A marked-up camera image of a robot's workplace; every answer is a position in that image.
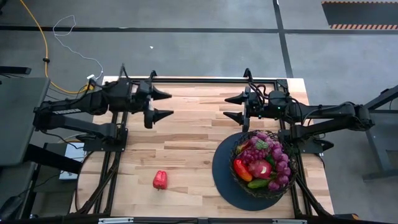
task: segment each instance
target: red bell pepper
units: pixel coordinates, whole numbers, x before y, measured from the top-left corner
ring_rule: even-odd
[[[252,181],[253,176],[249,173],[248,168],[243,164],[243,161],[241,159],[235,159],[234,170],[236,174],[243,180],[247,182]]]
[[[167,188],[167,173],[166,171],[159,170],[157,171],[154,182],[153,182],[154,188],[156,189],[163,189],[165,190]]]

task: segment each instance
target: wooden table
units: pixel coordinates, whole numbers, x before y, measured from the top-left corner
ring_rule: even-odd
[[[116,77],[104,77],[113,81]],[[288,79],[289,91],[299,102],[308,104],[304,81]],[[288,191],[274,206],[258,212],[240,210],[218,193],[211,166],[218,144],[241,126],[223,115],[224,111],[242,111],[243,106],[224,102],[240,94],[246,84],[156,83],[156,87],[173,95],[154,102],[160,110],[174,114],[154,125],[144,127],[142,113],[129,115],[129,137],[118,171],[112,216],[129,217],[245,217],[293,218],[292,198]],[[273,86],[267,86],[267,92]],[[108,123],[112,114],[95,116],[94,123]],[[273,119],[252,119],[251,129],[277,131]],[[103,152],[95,152],[83,166],[78,181],[78,204],[81,207],[98,185]],[[333,213],[323,164],[310,154],[302,155],[308,188],[324,208]],[[152,180],[158,170],[166,170],[167,190],[156,190]],[[303,197],[298,200],[304,212]],[[108,190],[103,197],[104,208]]]

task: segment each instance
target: green leaf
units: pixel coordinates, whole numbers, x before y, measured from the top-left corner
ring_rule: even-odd
[[[268,156],[266,157],[266,161],[269,162],[269,164],[271,164],[271,166],[272,166],[273,169],[275,169],[275,161],[274,161],[274,159],[272,158],[272,155],[268,155]]]
[[[266,143],[265,141],[259,139],[256,142],[256,148],[258,150],[267,149],[268,148],[268,143]]]

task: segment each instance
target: gray floor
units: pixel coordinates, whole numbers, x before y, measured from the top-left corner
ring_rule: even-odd
[[[78,26],[276,28],[271,0],[26,0],[43,26],[74,14]],[[279,0],[285,29],[328,29],[320,0]],[[72,20],[62,25],[71,25]],[[33,26],[17,0],[10,0],[0,24]],[[49,75],[68,90],[98,74],[92,61],[63,48],[46,32]],[[366,103],[398,83],[398,35],[287,35],[295,78],[304,78],[311,104]],[[239,77],[249,67],[256,77],[285,77],[277,34],[72,33],[62,40],[87,57],[97,58],[105,75],[115,75],[122,62],[131,75]],[[32,67],[44,75],[40,33],[0,31],[0,62]],[[50,96],[63,98],[49,92]],[[91,120],[91,116],[78,115]],[[54,133],[68,136],[69,131]],[[398,222],[398,179],[364,183],[362,175],[377,167],[364,133],[338,131],[326,137],[335,147],[325,153],[326,175],[335,213],[357,213],[362,219]],[[32,142],[56,142],[35,133]],[[52,193],[44,197],[42,205]],[[62,211],[38,209],[44,215]]]

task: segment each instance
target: dark blue mat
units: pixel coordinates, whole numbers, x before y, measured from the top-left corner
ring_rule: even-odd
[[[247,210],[258,211],[269,208],[280,199],[255,198],[244,191],[235,182],[231,170],[229,169],[229,154],[235,142],[241,137],[242,133],[236,133],[226,138],[217,148],[213,158],[213,178],[218,192],[231,205]]]

